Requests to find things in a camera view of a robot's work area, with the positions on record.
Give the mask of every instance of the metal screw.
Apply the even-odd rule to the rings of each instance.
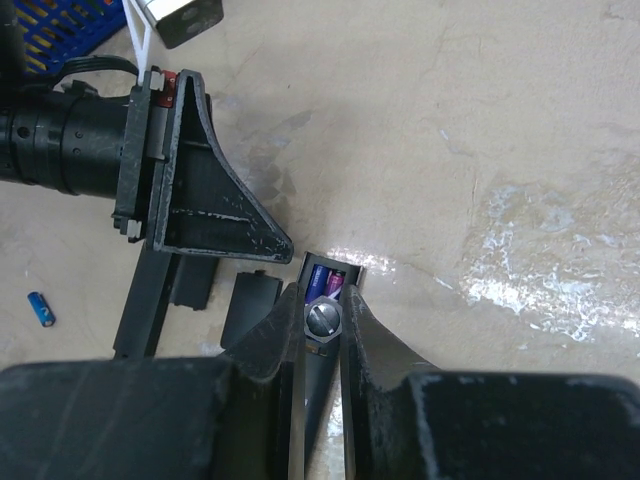
[[[342,307],[329,297],[319,297],[304,309],[304,332],[314,340],[327,343],[342,332]]]

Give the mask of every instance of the black device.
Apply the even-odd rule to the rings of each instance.
[[[114,227],[143,243],[117,357],[155,353],[170,301],[205,308],[219,258],[291,260],[291,240],[222,152],[199,73],[154,67],[126,97],[101,97],[79,81],[56,91],[73,73],[138,69],[82,57],[27,76],[11,0],[0,0],[0,41],[0,180],[112,198]]]

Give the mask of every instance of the blue plastic basket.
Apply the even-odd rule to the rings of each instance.
[[[126,23],[121,0],[14,0],[24,30],[27,70],[56,73]]]

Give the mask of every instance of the purple battery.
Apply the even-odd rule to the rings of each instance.
[[[324,290],[324,294],[329,298],[335,298],[338,300],[340,298],[340,291],[342,290],[342,285],[344,284],[344,272],[340,272],[338,270],[334,270],[329,275],[329,280],[327,281],[327,288]]]
[[[331,270],[323,265],[316,265],[315,267],[313,267],[311,280],[309,281],[309,286],[307,287],[307,294],[304,296],[304,302],[306,304],[309,304],[316,298],[322,296],[324,289],[327,286],[327,278],[329,278],[329,273],[331,273]]]

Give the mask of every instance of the marble floor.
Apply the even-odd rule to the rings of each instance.
[[[204,74],[228,159],[296,245],[224,261],[163,356],[215,355],[236,272],[366,267],[376,316],[445,369],[640,381],[640,3],[248,0],[163,68]],[[126,33],[101,52],[131,57]],[[102,94],[131,78],[85,77]],[[113,201],[0,186],[0,366],[107,358],[138,246]],[[58,317],[43,329],[38,290]],[[338,479],[340,396],[311,478]]]

